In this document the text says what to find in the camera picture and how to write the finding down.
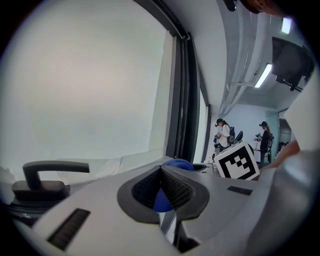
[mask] backpack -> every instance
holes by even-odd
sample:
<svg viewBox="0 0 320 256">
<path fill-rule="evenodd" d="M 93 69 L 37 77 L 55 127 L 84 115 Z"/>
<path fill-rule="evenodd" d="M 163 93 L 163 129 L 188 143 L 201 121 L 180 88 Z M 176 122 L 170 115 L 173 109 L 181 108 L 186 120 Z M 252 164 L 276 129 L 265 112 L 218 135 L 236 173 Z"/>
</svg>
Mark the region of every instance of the backpack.
<svg viewBox="0 0 320 256">
<path fill-rule="evenodd" d="M 272 133 L 270 133 L 270 139 L 268 139 L 268 148 L 269 149 L 271 149 L 271 147 L 272 147 L 272 144 L 273 144 L 273 142 L 274 142 L 274 136 L 273 136 L 273 134 Z"/>
<path fill-rule="evenodd" d="M 230 131 L 229 131 L 230 136 L 227 138 L 227 141 L 228 143 L 233 144 L 235 142 L 236 132 L 234 127 L 229 126 L 229 128 L 230 128 Z"/>
</svg>

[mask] ceiling light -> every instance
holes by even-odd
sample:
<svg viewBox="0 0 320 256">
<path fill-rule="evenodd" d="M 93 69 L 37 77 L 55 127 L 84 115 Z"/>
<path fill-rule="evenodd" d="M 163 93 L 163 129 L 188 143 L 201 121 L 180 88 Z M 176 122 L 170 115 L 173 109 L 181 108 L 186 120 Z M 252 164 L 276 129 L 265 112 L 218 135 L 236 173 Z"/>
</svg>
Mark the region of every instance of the ceiling light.
<svg viewBox="0 0 320 256">
<path fill-rule="evenodd" d="M 291 28 L 291 19 L 283 18 L 281 31 L 286 34 L 289 34 L 290 28 Z"/>
<path fill-rule="evenodd" d="M 264 80 L 267 78 L 267 76 L 269 75 L 270 71 L 272 69 L 272 65 L 271 64 L 267 64 L 265 67 L 265 70 L 262 73 L 262 76 L 260 77 L 259 81 L 256 83 L 256 85 L 254 86 L 254 88 L 259 88 L 262 83 L 264 82 Z"/>
</svg>

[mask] person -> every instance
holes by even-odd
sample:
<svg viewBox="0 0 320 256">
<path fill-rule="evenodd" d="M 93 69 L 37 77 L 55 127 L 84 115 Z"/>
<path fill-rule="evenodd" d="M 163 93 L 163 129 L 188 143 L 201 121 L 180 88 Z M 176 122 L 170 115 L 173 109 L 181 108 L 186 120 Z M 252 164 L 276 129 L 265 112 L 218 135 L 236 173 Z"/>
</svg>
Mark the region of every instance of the person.
<svg viewBox="0 0 320 256">
<path fill-rule="evenodd" d="M 226 148 L 230 147 L 230 143 L 228 141 L 228 138 L 230 137 L 230 126 L 222 118 L 218 118 L 216 120 L 215 126 L 222 127 L 221 133 L 218 132 L 218 134 L 215 136 L 217 139 L 220 139 L 219 151 L 222 152 Z"/>
<path fill-rule="evenodd" d="M 268 142 L 269 139 L 271 138 L 271 132 L 269 129 L 269 125 L 267 124 L 266 121 L 263 121 L 259 126 L 262 127 L 264 130 L 263 135 L 262 135 L 262 140 L 260 144 L 260 164 L 259 164 L 259 169 L 264 167 L 265 164 L 265 156 L 266 153 L 268 152 Z"/>
</svg>

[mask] black and white fiducial marker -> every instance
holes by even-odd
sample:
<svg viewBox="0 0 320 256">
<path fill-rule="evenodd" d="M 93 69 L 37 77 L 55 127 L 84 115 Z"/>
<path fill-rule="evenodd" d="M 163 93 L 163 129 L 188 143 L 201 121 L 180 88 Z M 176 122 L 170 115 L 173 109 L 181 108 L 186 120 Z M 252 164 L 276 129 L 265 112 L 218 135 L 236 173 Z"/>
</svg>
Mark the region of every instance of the black and white fiducial marker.
<svg viewBox="0 0 320 256">
<path fill-rule="evenodd" d="M 214 162 L 223 178 L 252 180 L 260 174 L 255 157 L 244 140 L 222 151 Z"/>
</svg>

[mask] duct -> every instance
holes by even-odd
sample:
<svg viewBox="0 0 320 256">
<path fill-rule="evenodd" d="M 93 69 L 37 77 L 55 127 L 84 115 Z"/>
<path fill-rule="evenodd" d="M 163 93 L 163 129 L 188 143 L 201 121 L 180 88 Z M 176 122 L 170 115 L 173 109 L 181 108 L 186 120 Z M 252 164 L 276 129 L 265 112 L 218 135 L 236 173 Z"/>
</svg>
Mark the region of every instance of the duct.
<svg viewBox="0 0 320 256">
<path fill-rule="evenodd" d="M 248 70 L 247 70 L 247 72 L 245 74 L 245 77 L 244 77 L 244 82 L 245 83 L 251 82 L 251 80 L 252 80 L 252 78 L 253 78 L 256 70 L 257 70 L 257 67 L 259 65 L 259 61 L 260 61 L 260 58 L 261 58 L 261 55 L 262 55 L 262 51 L 264 49 L 265 41 L 266 41 L 266 38 L 267 38 L 269 19 L 270 19 L 270 15 L 268 15 L 268 14 L 266 14 L 264 12 L 260 13 L 258 15 L 258 24 L 257 24 L 257 27 L 256 27 L 255 43 L 254 43 L 254 48 L 253 48 L 253 52 L 252 52 L 252 58 L 251 58 Z M 233 100 L 233 103 L 231 105 L 229 105 L 227 111 L 223 114 L 224 117 L 226 115 L 228 115 L 229 112 L 235 106 L 235 104 L 237 104 L 237 102 L 239 101 L 240 97 L 245 92 L 246 88 L 247 88 L 246 86 L 241 86 L 239 92 L 237 93 L 237 95 L 235 96 L 235 98 Z"/>
<path fill-rule="evenodd" d="M 244 15 L 244 12 L 247 11 L 245 8 L 243 8 L 242 5 L 238 5 L 237 13 L 239 18 L 239 49 L 238 49 L 238 55 L 235 63 L 234 73 L 231 80 L 230 90 L 228 93 L 228 96 L 225 100 L 224 106 L 220 109 L 220 114 L 222 114 L 228 105 L 232 102 L 236 92 L 237 92 L 237 86 L 233 86 L 233 83 L 238 83 L 242 76 L 242 68 L 246 65 L 247 56 L 248 56 L 248 37 L 244 36 L 245 29 L 248 28 L 248 26 L 244 26 L 247 20 L 248 16 Z"/>
</svg>

